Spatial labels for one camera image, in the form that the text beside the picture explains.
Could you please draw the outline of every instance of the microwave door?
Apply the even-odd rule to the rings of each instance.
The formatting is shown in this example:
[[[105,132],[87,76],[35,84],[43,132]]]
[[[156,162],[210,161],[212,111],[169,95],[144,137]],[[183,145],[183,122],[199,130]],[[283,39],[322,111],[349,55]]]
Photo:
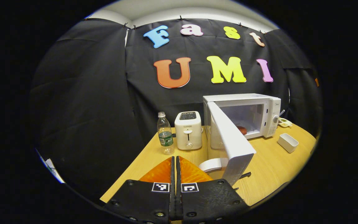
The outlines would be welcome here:
[[[227,158],[221,158],[222,161],[227,161],[227,164],[222,164],[226,166],[222,178],[233,186],[250,164],[256,151],[215,102],[208,102],[207,105],[227,154]]]

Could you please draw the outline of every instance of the black fabric backdrop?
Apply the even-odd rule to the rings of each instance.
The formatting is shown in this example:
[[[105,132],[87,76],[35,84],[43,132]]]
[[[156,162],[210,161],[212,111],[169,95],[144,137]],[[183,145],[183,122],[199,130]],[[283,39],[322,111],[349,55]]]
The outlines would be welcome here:
[[[315,82],[319,79],[315,67],[284,31],[272,30],[265,38],[273,59],[280,61],[287,74],[290,104],[283,117],[317,137],[323,122],[323,99]]]
[[[183,35],[195,24],[204,35]],[[166,25],[169,42],[155,49],[146,32]],[[228,38],[234,27],[240,39]],[[316,136],[321,116],[320,89],[312,65],[281,30],[262,34],[225,21],[183,19],[127,27],[88,19],[64,34],[46,54],[34,76],[30,111],[38,150],[51,158],[64,180],[95,203],[131,164],[156,132],[157,113],[172,126],[182,111],[196,110],[203,121],[204,95],[260,93],[281,98],[283,117]],[[260,47],[249,33],[266,44]],[[208,56],[226,64],[241,59],[245,83],[212,83]],[[190,81],[164,88],[154,63],[169,59],[171,78],[181,76],[176,59],[190,57]],[[273,82],[263,81],[257,59],[266,60]]]
[[[30,94],[40,154],[96,203],[143,148],[128,103],[126,31],[102,19],[76,24],[41,61]]]
[[[182,25],[195,24],[201,27],[202,36],[183,35]],[[159,48],[153,47],[146,32],[166,25],[169,42]],[[234,27],[240,39],[228,38],[223,27]],[[249,33],[260,36],[265,47],[260,47]],[[319,101],[319,89],[314,82],[314,72],[307,58],[281,30],[262,34],[257,30],[226,21],[209,19],[167,20],[146,24],[129,30],[126,43],[126,75],[128,88],[134,106],[135,117],[140,128],[144,144],[156,132],[157,113],[165,111],[171,126],[176,115],[183,111],[200,112],[203,122],[204,95],[260,93],[281,98],[283,117],[288,118],[316,136],[317,121],[321,121],[322,102]],[[241,59],[241,68],[245,83],[224,81],[212,83],[213,70],[208,56],[219,56],[226,64],[230,57]],[[164,88],[157,81],[157,69],[154,62],[169,59],[172,79],[180,78],[180,65],[176,59],[190,57],[190,81],[180,88]],[[257,59],[267,61],[273,82],[264,82],[263,73]]]

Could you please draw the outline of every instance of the colorful foam letter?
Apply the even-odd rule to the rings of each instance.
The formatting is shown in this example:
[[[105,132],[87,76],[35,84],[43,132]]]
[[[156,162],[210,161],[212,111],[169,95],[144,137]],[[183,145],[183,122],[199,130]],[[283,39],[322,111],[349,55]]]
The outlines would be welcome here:
[[[153,30],[148,31],[143,36],[150,38],[150,40],[152,40],[154,43],[154,48],[158,48],[158,47],[161,47],[162,45],[169,42],[168,38],[163,38],[163,37],[168,37],[168,35],[169,35],[168,32],[165,31],[166,29],[168,29],[168,27],[165,25],[162,25],[162,26],[159,26]]]
[[[240,61],[238,57],[230,57],[227,65],[220,59],[218,56],[209,56],[206,58],[211,62],[213,78],[211,79],[212,83],[222,83],[224,79],[220,76],[222,73],[226,81],[230,82],[233,74],[233,82],[246,82],[247,79],[243,75],[243,70],[241,69]]]
[[[259,46],[264,47],[264,43],[260,42],[260,37],[255,33],[250,33],[250,35],[254,38],[255,42],[259,44]]]
[[[225,26],[223,27],[224,31],[226,31],[226,36],[228,38],[232,38],[232,39],[240,39],[240,34],[237,33],[237,30],[234,29],[233,27],[229,27],[229,26]]]
[[[185,35],[194,35],[202,36],[204,33],[201,31],[201,27],[194,24],[185,24],[182,26],[183,29],[180,30],[182,34]]]
[[[273,78],[270,75],[269,68],[267,68],[267,61],[263,59],[257,59],[256,61],[260,64],[260,67],[262,68],[263,81],[273,82]]]
[[[160,60],[154,63],[157,68],[157,80],[158,83],[165,88],[179,88],[186,85],[190,80],[189,57],[181,57],[176,59],[176,62],[180,64],[180,70],[182,76],[179,79],[172,79],[169,74],[169,65],[171,60]]]

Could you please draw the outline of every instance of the letter m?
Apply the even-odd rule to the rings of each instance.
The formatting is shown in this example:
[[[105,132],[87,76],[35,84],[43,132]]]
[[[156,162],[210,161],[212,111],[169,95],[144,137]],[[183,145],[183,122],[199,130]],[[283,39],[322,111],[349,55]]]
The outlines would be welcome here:
[[[230,82],[232,79],[232,74],[233,82],[247,81],[243,75],[243,70],[241,69],[240,58],[230,57],[227,65],[218,56],[209,56],[206,59],[210,61],[212,65],[213,78],[211,79],[211,82],[222,83],[224,79],[220,76],[220,73],[222,73],[227,82]]]

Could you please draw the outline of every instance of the plastic water bottle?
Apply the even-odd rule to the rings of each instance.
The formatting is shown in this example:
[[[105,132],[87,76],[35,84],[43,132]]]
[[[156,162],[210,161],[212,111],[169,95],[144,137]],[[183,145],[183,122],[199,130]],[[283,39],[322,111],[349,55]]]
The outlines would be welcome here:
[[[157,132],[162,146],[162,152],[165,155],[171,155],[175,148],[173,147],[171,125],[165,118],[165,112],[158,112]]]

